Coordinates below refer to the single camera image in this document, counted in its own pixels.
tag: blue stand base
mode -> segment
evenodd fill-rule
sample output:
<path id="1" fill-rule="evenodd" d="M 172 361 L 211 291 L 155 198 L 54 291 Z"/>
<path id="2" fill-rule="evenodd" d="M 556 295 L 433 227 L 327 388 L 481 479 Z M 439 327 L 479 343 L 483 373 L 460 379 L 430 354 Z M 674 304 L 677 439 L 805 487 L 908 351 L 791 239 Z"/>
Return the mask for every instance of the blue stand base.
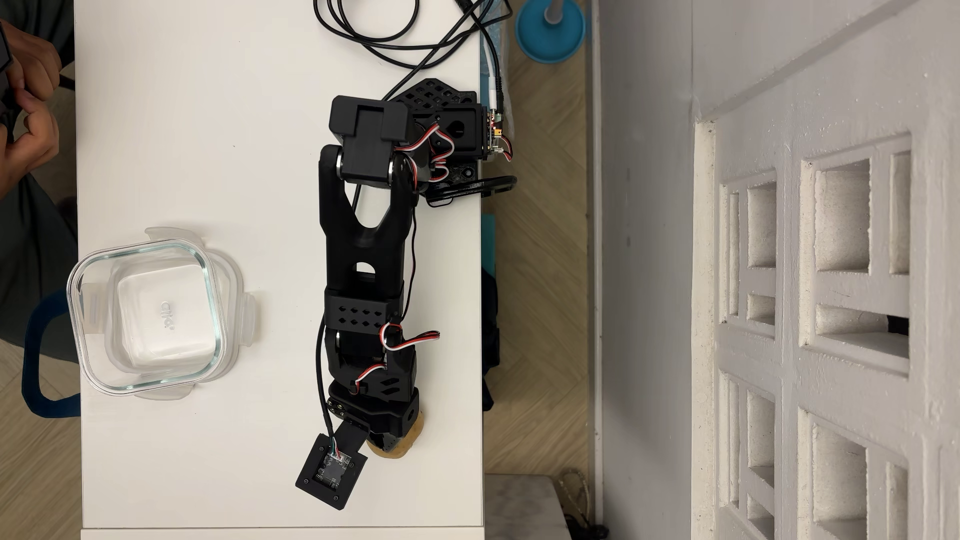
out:
<path id="1" fill-rule="evenodd" d="M 557 24 L 546 22 L 549 5 L 550 0 L 527 0 L 516 14 L 516 43 L 523 54 L 541 63 L 570 58 L 587 33 L 584 13 L 573 0 L 564 0 L 564 18 Z"/>

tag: white wall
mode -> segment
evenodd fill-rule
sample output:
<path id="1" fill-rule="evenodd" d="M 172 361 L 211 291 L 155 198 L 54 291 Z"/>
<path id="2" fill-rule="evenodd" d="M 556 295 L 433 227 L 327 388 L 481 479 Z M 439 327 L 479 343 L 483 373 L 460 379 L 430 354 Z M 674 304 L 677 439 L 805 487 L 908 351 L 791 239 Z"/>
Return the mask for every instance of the white wall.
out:
<path id="1" fill-rule="evenodd" d="M 694 113 L 716 116 L 916 0 L 693 0 Z"/>
<path id="2" fill-rule="evenodd" d="M 611 538 L 690 535 L 690 0 L 600 6 Z"/>

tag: white pole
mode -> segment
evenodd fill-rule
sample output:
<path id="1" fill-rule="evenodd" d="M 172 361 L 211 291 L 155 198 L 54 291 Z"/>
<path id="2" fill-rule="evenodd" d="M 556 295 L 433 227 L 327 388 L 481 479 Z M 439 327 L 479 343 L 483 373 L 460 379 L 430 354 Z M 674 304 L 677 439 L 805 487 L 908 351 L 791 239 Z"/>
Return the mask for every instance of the white pole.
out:
<path id="1" fill-rule="evenodd" d="M 559 24 L 564 18 L 564 0 L 551 0 L 543 16 L 548 23 Z"/>

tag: black cable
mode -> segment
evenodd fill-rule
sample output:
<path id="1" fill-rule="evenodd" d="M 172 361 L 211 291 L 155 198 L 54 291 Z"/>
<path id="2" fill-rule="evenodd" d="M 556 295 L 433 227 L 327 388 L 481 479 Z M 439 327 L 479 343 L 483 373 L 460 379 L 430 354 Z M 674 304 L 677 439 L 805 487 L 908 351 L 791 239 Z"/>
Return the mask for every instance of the black cable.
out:
<path id="1" fill-rule="evenodd" d="M 321 364 L 321 356 L 324 353 L 324 331 L 326 330 L 326 313 L 320 319 L 320 331 L 317 332 L 317 390 L 320 392 L 320 405 L 324 410 L 324 423 L 326 424 L 326 436 L 330 438 L 330 453 L 336 453 L 336 439 L 333 438 L 333 422 L 330 421 L 330 410 L 326 406 L 326 394 L 324 393 L 324 367 Z"/>
<path id="2" fill-rule="evenodd" d="M 407 318 L 407 309 L 410 309 L 410 297 L 414 291 L 414 276 L 417 275 L 417 207 L 414 207 L 413 214 L 414 232 L 410 237 L 410 258 L 413 259 L 413 264 L 410 268 L 410 282 L 407 284 L 407 302 L 406 306 L 403 307 L 403 315 L 400 316 L 401 323 L 403 319 Z"/>
<path id="3" fill-rule="evenodd" d="M 479 6 L 480 6 L 481 4 L 483 4 L 484 2 L 487 2 L 487 5 L 484 7 L 484 10 L 483 10 L 483 12 L 480 14 L 480 16 L 477 17 L 477 16 L 473 13 L 473 11 L 476 10 L 477 7 L 479 7 Z M 510 5 L 509 0 L 504 0 L 504 5 L 507 7 L 507 13 L 506 13 L 506 14 L 500 15 L 500 16 L 498 16 L 498 17 L 496 17 L 496 18 L 493 18 L 493 19 L 491 19 L 491 20 L 488 20 L 488 21 L 481 22 L 482 19 L 488 14 L 488 12 L 490 11 L 490 9 L 492 8 L 493 0 L 476 0 L 476 1 L 473 2 L 471 5 L 469 5 L 469 10 L 465 10 L 463 16 L 460 17 L 460 19 L 457 21 L 457 23 L 450 29 L 449 32 L 447 32 L 446 36 L 444 36 L 444 38 L 441 39 L 439 42 L 433 43 L 433 44 L 428 44 L 428 45 L 394 45 L 394 44 L 392 44 L 392 43 L 386 43 L 385 41 L 390 41 L 390 40 L 396 39 L 396 38 L 398 38 L 398 37 L 402 37 L 402 36 L 404 36 L 404 35 L 410 30 L 410 28 L 413 26 L 414 22 L 415 22 L 416 19 L 417 19 L 417 16 L 418 16 L 419 12 L 420 12 L 420 0 L 415 0 L 414 12 L 413 12 L 413 14 L 411 15 L 411 18 L 410 18 L 410 20 L 407 22 L 406 26 L 405 26 L 402 30 L 400 30 L 399 32 L 397 32 L 396 34 L 393 34 L 392 36 L 388 36 L 388 37 L 370 37 L 370 36 L 364 36 L 364 35 L 359 34 L 358 32 L 356 32 L 356 31 L 353 29 L 352 25 L 350 25 L 349 21 L 347 20 L 346 13 L 344 12 L 344 9 L 343 9 L 343 0 L 337 0 L 337 10 L 334 10 L 334 8 L 333 8 L 333 1 L 332 1 L 332 0 L 326 0 L 326 5 L 327 5 L 327 9 L 328 9 L 328 11 L 329 11 L 329 13 L 330 13 L 330 16 L 333 18 L 333 20 L 336 22 L 336 24 L 337 24 L 338 26 L 340 26 L 340 28 L 341 28 L 343 31 L 345 31 L 345 32 L 343 32 L 343 31 L 341 31 L 341 30 L 337 30 L 336 28 L 334 28 L 333 26 L 331 26 L 329 23 L 327 23 L 327 22 L 324 20 L 324 18 L 323 18 L 323 16 L 321 15 L 321 13 L 320 13 L 319 0 L 313 0 L 314 15 L 317 17 L 317 20 L 324 26 L 324 28 L 326 28 L 329 32 L 331 32 L 331 33 L 333 33 L 333 34 L 335 34 L 335 35 L 337 35 L 337 36 L 339 36 L 339 37 L 342 37 L 342 38 L 344 38 L 344 39 L 348 39 L 348 40 L 350 40 L 350 41 L 354 41 L 354 42 L 356 42 L 356 43 L 361 44 L 364 48 L 366 48 L 368 51 L 370 51 L 372 54 L 376 55 L 378 58 L 380 58 L 380 59 L 383 60 L 383 61 L 387 61 L 387 62 L 389 62 L 389 63 L 391 63 L 391 64 L 393 64 L 393 65 L 397 65 L 397 66 L 400 66 L 400 67 L 405 67 L 405 68 L 407 68 L 407 69 L 411 69 L 411 70 L 412 70 L 412 72 L 409 73 L 409 74 L 407 75 L 407 77 L 405 77 L 405 78 L 403 79 L 403 81 L 401 81 L 399 84 L 397 84 L 397 85 L 390 91 L 390 93 L 384 98 L 384 100 L 389 99 L 390 96 L 392 96 L 394 93 L 396 93 L 396 91 L 397 91 L 401 86 L 403 86 L 403 85 L 405 85 L 407 82 L 409 82 L 410 79 L 412 79 L 412 78 L 413 78 L 418 72 L 420 72 L 422 69 L 429 69 L 429 68 L 434 67 L 435 65 L 441 63 L 442 61 L 446 60 L 450 55 L 452 55 L 454 52 L 456 52 L 456 50 L 459 49 L 461 45 L 463 45 L 463 44 L 466 42 L 467 38 L 468 38 L 471 34 L 473 34 L 473 33 L 475 33 L 475 32 L 478 32 L 478 31 L 480 31 L 480 30 L 484 30 L 484 29 L 486 29 L 487 27 L 489 27 L 489 26 L 491 26 L 491 25 L 493 25 L 493 24 L 496 24 L 496 23 L 498 23 L 498 22 L 500 22 L 500 21 L 506 20 L 506 19 L 510 18 L 511 16 L 513 16 L 513 14 L 514 14 L 514 9 L 513 9 L 513 7 Z M 457 29 L 460 28 L 460 26 L 467 20 L 468 17 L 472 17 L 472 18 L 474 19 L 475 24 L 474 24 L 472 27 L 470 27 L 469 29 L 464 30 L 463 32 L 461 32 L 461 33 L 459 33 L 459 34 L 454 35 L 454 33 L 457 31 Z M 446 52 L 445 52 L 440 58 L 438 58 L 437 60 L 431 62 L 431 60 L 433 59 L 433 57 L 434 57 L 439 51 L 441 51 L 442 49 L 444 49 L 444 48 L 446 48 L 446 47 L 450 47 L 450 50 L 446 51 Z M 376 51 L 375 49 L 387 49 L 387 50 L 396 50 L 396 51 L 430 50 L 430 53 L 429 53 L 429 54 L 424 58 L 424 60 L 421 61 L 419 64 L 413 65 L 413 64 L 409 64 L 409 63 L 406 63 L 406 62 L 403 62 L 403 61 L 398 61 L 398 60 L 396 60 L 396 59 L 392 59 L 392 58 L 390 58 L 390 57 L 388 57 L 388 56 L 380 53 L 379 51 Z M 492 52 L 493 52 L 493 55 L 495 56 L 495 54 L 496 54 L 496 53 L 495 53 L 495 49 L 492 49 Z M 499 70 L 497 69 L 497 78 L 498 78 L 498 79 L 499 79 L 499 75 L 500 75 L 500 72 L 499 72 Z"/>
<path id="4" fill-rule="evenodd" d="M 358 184 L 357 188 L 353 190 L 353 202 L 350 205 L 353 207 L 353 213 L 357 212 L 357 204 L 360 203 L 360 188 L 363 187 L 362 184 Z"/>

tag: red white black wire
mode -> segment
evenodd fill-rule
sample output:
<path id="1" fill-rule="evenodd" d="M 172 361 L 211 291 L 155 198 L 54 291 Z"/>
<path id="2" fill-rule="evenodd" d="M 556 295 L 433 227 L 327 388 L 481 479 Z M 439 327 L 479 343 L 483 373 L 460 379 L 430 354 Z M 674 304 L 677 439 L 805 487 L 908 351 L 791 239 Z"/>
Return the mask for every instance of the red white black wire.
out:
<path id="1" fill-rule="evenodd" d="M 442 132 L 440 130 L 439 124 L 434 123 L 429 128 L 427 128 L 426 131 L 423 132 L 423 135 L 421 135 L 420 138 L 417 139 L 417 141 L 414 142 L 413 144 L 408 144 L 406 146 L 397 146 L 396 149 L 399 152 L 413 152 L 414 150 L 417 150 L 418 148 L 420 148 L 424 142 L 428 141 L 430 139 L 430 136 L 433 134 L 437 134 L 439 138 L 445 140 L 446 143 L 450 145 L 449 150 L 446 150 L 445 152 L 442 152 L 441 154 L 438 154 L 437 156 L 434 156 L 433 158 L 430 159 L 431 168 L 433 168 L 434 170 L 442 169 L 444 172 L 441 176 L 431 176 L 428 182 L 439 182 L 445 179 L 450 174 L 450 169 L 446 167 L 446 159 L 450 157 L 451 154 L 453 154 L 453 150 L 455 148 L 455 145 L 453 143 L 453 138 L 451 138 L 450 135 L 447 135 L 444 132 Z M 414 169 L 414 189 L 416 189 L 417 188 L 417 165 L 413 161 L 413 159 L 409 157 L 409 155 L 407 156 L 407 159 L 410 162 L 411 168 Z"/>
<path id="2" fill-rule="evenodd" d="M 394 346 L 387 345 L 386 332 L 389 327 L 397 327 L 400 330 L 403 330 L 403 327 L 397 323 L 387 323 L 380 327 L 380 344 L 383 345 L 383 348 L 388 351 L 399 351 L 400 349 L 406 349 L 411 345 L 416 345 L 421 341 L 435 341 L 440 339 L 440 333 L 435 330 L 425 331 L 424 333 L 415 335 L 406 341 L 401 341 Z"/>
<path id="3" fill-rule="evenodd" d="M 505 135 L 501 135 L 500 138 L 503 139 L 503 142 L 507 144 L 507 148 L 505 148 L 503 151 L 503 157 L 506 158 L 507 161 L 513 161 L 514 145 L 510 143 L 510 139 L 507 138 Z"/>
<path id="4" fill-rule="evenodd" d="M 357 376 L 356 380 L 354 381 L 354 383 L 356 384 L 356 392 L 353 392 L 354 395 L 360 393 L 360 381 L 365 379 L 367 375 L 369 375 L 370 373 L 373 373 L 378 369 L 387 369 L 387 364 L 374 364 L 369 368 L 363 370 L 363 372 Z"/>

